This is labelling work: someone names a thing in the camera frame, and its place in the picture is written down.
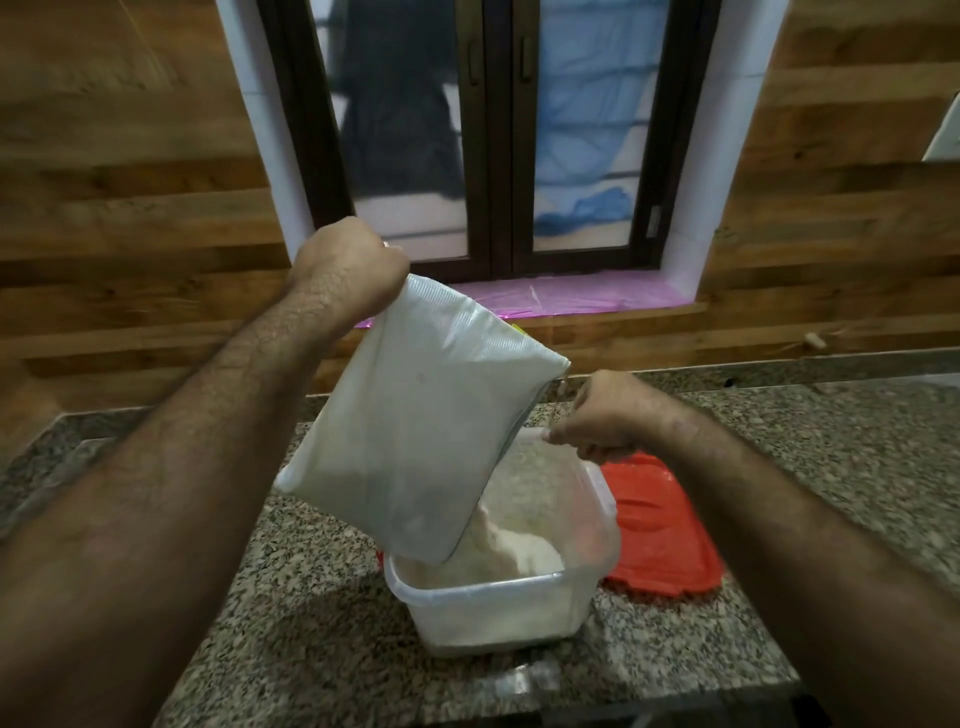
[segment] red lid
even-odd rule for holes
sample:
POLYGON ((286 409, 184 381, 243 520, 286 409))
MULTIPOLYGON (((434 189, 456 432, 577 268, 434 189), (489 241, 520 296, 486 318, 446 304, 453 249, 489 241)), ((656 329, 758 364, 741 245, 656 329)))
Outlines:
POLYGON ((673 474, 636 454, 601 470, 616 500, 620 561, 608 578, 668 596, 720 586, 723 563, 673 474))

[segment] light switch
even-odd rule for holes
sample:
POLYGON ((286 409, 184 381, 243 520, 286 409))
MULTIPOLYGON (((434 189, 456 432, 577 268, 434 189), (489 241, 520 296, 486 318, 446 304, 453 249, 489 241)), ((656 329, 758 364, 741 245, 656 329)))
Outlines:
POLYGON ((960 159, 960 93, 953 97, 940 129, 924 154, 924 161, 952 159, 960 159))

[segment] white plastic bag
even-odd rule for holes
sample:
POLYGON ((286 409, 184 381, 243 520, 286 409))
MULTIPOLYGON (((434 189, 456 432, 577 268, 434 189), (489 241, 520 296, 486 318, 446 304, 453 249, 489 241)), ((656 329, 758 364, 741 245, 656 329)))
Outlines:
POLYGON ((394 555, 440 564, 569 365, 467 296, 408 276, 275 486, 394 555))

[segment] wall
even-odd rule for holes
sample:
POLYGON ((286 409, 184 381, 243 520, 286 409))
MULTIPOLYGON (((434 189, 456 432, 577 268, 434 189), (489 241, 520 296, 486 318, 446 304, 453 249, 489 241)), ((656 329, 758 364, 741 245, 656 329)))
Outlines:
POLYGON ((0 5, 0 354, 154 400, 288 266, 212 0, 0 5))
MULTIPOLYGON (((0 9, 0 351, 70 410, 156 400, 288 264, 212 1, 126 7, 0 9)), ((951 0, 795 0, 697 303, 524 328, 578 372, 960 345, 960 165, 919 163, 958 31, 951 0)))

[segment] forearm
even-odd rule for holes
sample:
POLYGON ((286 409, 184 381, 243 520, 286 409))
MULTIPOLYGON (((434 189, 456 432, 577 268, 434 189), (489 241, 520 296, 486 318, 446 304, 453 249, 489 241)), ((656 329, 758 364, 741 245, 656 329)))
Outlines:
POLYGON ((791 662, 841 724, 960 715, 960 607, 709 416, 637 424, 791 662))
POLYGON ((310 294, 281 299, 14 534, 0 706, 72 724, 107 723, 101 702, 124 722, 158 707, 226 594, 333 318, 310 294))

